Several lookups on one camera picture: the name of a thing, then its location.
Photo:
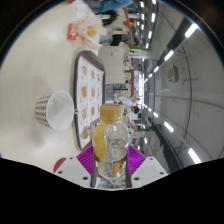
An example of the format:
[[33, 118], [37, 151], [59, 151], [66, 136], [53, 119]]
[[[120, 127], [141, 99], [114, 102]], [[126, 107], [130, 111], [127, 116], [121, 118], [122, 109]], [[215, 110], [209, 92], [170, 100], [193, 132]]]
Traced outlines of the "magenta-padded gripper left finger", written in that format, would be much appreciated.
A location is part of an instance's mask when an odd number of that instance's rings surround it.
[[59, 159], [54, 174], [84, 188], [94, 188], [97, 171], [93, 147], [83, 150], [77, 156]]

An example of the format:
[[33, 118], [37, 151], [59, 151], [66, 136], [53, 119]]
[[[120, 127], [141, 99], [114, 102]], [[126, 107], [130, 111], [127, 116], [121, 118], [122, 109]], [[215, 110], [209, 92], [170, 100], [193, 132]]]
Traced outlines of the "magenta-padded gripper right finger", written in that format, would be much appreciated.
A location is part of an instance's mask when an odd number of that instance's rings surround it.
[[130, 146], [127, 154], [126, 187], [140, 188], [167, 176], [167, 172], [153, 156], [146, 157]]

